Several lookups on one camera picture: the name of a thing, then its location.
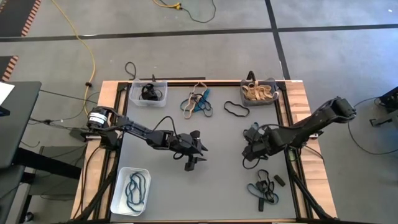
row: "white paper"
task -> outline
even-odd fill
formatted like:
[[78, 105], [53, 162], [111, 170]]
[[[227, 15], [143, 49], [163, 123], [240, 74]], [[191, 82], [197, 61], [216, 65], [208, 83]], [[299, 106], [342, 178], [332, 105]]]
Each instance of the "white paper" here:
[[13, 88], [14, 85], [0, 82], [0, 105], [6, 100]]

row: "yellow cable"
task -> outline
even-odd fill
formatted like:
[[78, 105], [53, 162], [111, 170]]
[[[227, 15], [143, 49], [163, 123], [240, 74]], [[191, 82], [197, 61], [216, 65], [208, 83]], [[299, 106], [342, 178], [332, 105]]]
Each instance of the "yellow cable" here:
[[[70, 21], [70, 19], [68, 18], [68, 16], [63, 12], [63, 10], [61, 9], [61, 7], [55, 2], [55, 0], [51, 0], [54, 3], [54, 6], [57, 7], [57, 9], [62, 13], [62, 15], [64, 16], [64, 18], [68, 21], [70, 27], [73, 30], [73, 33], [75, 34], [76, 38], [87, 48], [87, 50], [90, 52], [91, 55], [91, 61], [93, 62], [93, 72], [91, 73], [91, 77], [88, 80], [89, 83], [91, 83], [91, 81], [93, 80], [94, 76], [95, 76], [95, 60], [94, 60], [94, 55], [93, 52], [91, 51], [91, 49], [88, 47], [88, 45], [86, 44], [86, 42], [84, 42], [82, 39], [80, 39], [75, 27], [73, 26], [72, 22]], [[87, 93], [88, 93], [88, 86], [86, 87], [86, 91], [85, 91], [85, 97], [84, 99], [87, 100]], [[86, 107], [86, 101], [84, 100], [83, 102], [83, 107], [85, 109], [86, 114], [88, 114], [87, 111], [87, 107]]]
[[160, 7], [174, 7], [177, 10], [181, 8], [181, 3], [176, 3], [174, 5], [166, 5], [166, 4], [159, 4], [156, 0], [153, 0], [153, 2]]

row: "orange striped tape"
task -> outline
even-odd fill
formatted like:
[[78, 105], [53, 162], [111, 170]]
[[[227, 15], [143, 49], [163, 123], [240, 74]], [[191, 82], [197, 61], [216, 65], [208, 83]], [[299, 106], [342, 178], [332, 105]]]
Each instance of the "orange striped tape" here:
[[40, 4], [42, 3], [42, 0], [36, 0], [32, 10], [30, 10], [29, 16], [26, 20], [26, 23], [24, 25], [24, 28], [22, 29], [22, 37], [26, 37], [27, 33], [29, 32], [30, 26], [33, 23], [33, 20], [35, 19], [35, 16], [37, 14], [37, 11], [39, 10]]
[[0, 5], [0, 12], [4, 9], [4, 6], [6, 5], [8, 0], [4, 0], [1, 5]]
[[11, 78], [11, 73], [14, 70], [15, 66], [17, 65], [17, 61], [18, 61], [18, 56], [12, 56], [10, 59], [10, 62], [8, 62], [6, 71], [4, 72], [4, 74], [1, 77], [2, 81], [9, 81]]

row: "plastic bin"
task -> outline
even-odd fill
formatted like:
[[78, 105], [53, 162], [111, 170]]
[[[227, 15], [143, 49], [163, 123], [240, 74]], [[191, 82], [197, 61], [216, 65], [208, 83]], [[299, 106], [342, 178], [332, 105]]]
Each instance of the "plastic bin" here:
[[[146, 194], [144, 197], [144, 204], [134, 206], [134, 209], [138, 211], [140, 210], [140, 212], [134, 212], [127, 206], [127, 197], [126, 194], [124, 193], [127, 184], [130, 182], [130, 175], [135, 172], [141, 172], [141, 174], [146, 179]], [[113, 193], [111, 212], [120, 215], [139, 216], [142, 212], [144, 212], [147, 206], [149, 186], [150, 186], [150, 175], [148, 170], [131, 168], [131, 167], [123, 167], [122, 169], [120, 169], [118, 174], [118, 180], [116, 181], [116, 186]], [[139, 198], [139, 192], [138, 191], [134, 192], [133, 196], [135, 198]]]
[[[241, 81], [241, 89], [240, 89], [240, 94], [241, 94], [241, 98], [242, 98], [242, 104], [244, 106], [261, 106], [261, 105], [271, 105], [273, 104], [273, 102], [275, 100], [278, 99], [278, 95], [275, 95], [273, 99], [269, 99], [269, 100], [248, 100], [246, 99], [246, 97], [244, 96], [243, 92], [242, 92], [242, 86], [248, 86], [250, 83], [254, 84], [254, 81], [250, 81], [250, 80], [242, 80]], [[276, 82], [275, 79], [273, 78], [268, 78], [267, 80], [263, 80], [263, 81], [259, 81], [259, 85], [269, 85], [271, 86], [271, 94], [274, 94], [275, 91], [277, 91], [277, 87], [276, 87]]]
[[[148, 83], [153, 84], [156, 94], [159, 94], [158, 96], [160, 96], [159, 91], [162, 92], [162, 96], [159, 101], [140, 99], [142, 87], [144, 87]], [[129, 99], [137, 106], [163, 107], [166, 105], [166, 99], [167, 99], [167, 81], [159, 80], [156, 82], [145, 82], [135, 79], [131, 85]]]

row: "wooden table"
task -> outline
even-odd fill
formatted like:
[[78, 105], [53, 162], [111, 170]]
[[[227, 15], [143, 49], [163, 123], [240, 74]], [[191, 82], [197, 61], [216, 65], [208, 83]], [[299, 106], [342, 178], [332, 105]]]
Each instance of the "wooden table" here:
[[[101, 93], [99, 94], [98, 106], [108, 106], [113, 108], [115, 106], [116, 100], [116, 92], [118, 89], [119, 83], [126, 83], [132, 81], [104, 81], [101, 87]], [[220, 82], [220, 83], [232, 83], [232, 82], [240, 82], [240, 80], [170, 80], [169, 83], [186, 83], [186, 82]], [[308, 105], [307, 96], [305, 93], [304, 84], [300, 80], [291, 80], [291, 81], [278, 81], [285, 82], [286, 92], [290, 103], [290, 110], [292, 113], [293, 122], [300, 121], [307, 116], [311, 115], [310, 107]], [[121, 97], [119, 99], [119, 113], [122, 113], [124, 108], [124, 100], [126, 97], [126, 91], [121, 92]], [[285, 126], [288, 126], [288, 119], [286, 108], [284, 106], [284, 102], [282, 97], [280, 97], [280, 107], [282, 111], [282, 119]], [[93, 151], [99, 146], [100, 140], [90, 140], [87, 146], [86, 155], [85, 155], [85, 169], [87, 170], [87, 179], [86, 179], [86, 187], [83, 194], [83, 208], [85, 208], [91, 199], [94, 197], [95, 193], [97, 193], [100, 176], [104, 162], [105, 149], [99, 149], [92, 156], [88, 167], [86, 167], [87, 159], [91, 156]], [[320, 153], [320, 148], [317, 140], [309, 140], [308, 146], [317, 150]], [[315, 197], [317, 202], [323, 207], [323, 209], [331, 216], [336, 217], [335, 205], [333, 203], [333, 199], [331, 196], [328, 177], [326, 176], [325, 166], [323, 165], [323, 161], [314, 153], [303, 149], [302, 155], [302, 166], [305, 174], [305, 180], [307, 182], [307, 188], [311, 192], [311, 194]], [[108, 170], [111, 169], [113, 164], [113, 159], [109, 160]], [[75, 203], [73, 204], [71, 218], [73, 218], [78, 210], [80, 197], [81, 197], [81, 182], [82, 175], [80, 177], [79, 185], [76, 192]], [[300, 207], [301, 217], [305, 218], [305, 204], [300, 190], [296, 187], [298, 204]], [[109, 197], [109, 188], [103, 195], [101, 207], [99, 210], [99, 218], [105, 218], [106, 212], [109, 210], [108, 205], [108, 197]]]

